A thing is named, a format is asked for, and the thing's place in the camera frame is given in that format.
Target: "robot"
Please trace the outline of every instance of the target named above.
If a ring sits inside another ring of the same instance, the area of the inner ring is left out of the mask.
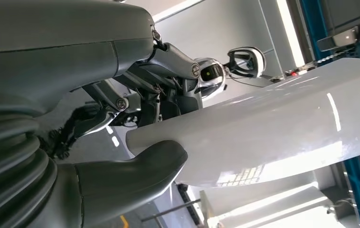
[[[360,155],[360,59],[207,108],[201,72],[163,43],[142,8],[0,0],[0,227],[92,227],[158,197],[175,179],[252,184]],[[139,128],[126,138],[136,157],[57,165],[39,148],[34,117],[82,88],[99,107],[74,123],[73,135],[105,128],[137,109],[109,78],[140,98]]]

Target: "screw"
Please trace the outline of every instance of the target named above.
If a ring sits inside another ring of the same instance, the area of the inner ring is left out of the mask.
[[[157,32],[157,31],[152,31],[152,35],[153,35],[153,37],[156,39],[156,40],[158,40],[158,41],[161,41],[162,40],[162,37],[161,37],[161,35],[159,34],[159,32]]]
[[[195,77],[198,77],[198,75],[199,75],[199,66],[198,65],[193,65],[192,73]]]
[[[124,99],[118,99],[118,100],[116,101],[116,106],[117,106],[117,108],[120,109],[120,110],[125,109],[125,107],[126,107],[125,100],[124,100]]]

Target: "yellow line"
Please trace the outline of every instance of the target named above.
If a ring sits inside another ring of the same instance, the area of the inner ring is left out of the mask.
[[[125,220],[124,215],[121,215],[120,218],[121,218],[121,221],[123,221],[123,223],[124,223],[124,227],[123,227],[123,228],[128,228],[128,222],[127,222],[127,220]]]

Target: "white panel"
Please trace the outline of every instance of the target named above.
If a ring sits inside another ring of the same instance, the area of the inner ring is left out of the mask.
[[[330,94],[338,110],[337,129]],[[127,133],[139,154],[176,140],[189,159],[177,181],[241,185],[315,170],[360,155],[360,59],[344,58],[303,76]]]

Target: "cable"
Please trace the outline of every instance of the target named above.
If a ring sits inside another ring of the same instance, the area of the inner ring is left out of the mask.
[[[227,79],[232,79],[233,81],[239,82],[241,84],[245,84],[245,85],[248,85],[248,86],[254,86],[254,87],[258,87],[258,88],[264,88],[264,86],[252,85],[252,84],[249,84],[249,83],[237,81],[237,79],[243,79],[243,78],[247,78],[247,77],[238,77],[238,78],[234,78],[233,76],[227,77]]]

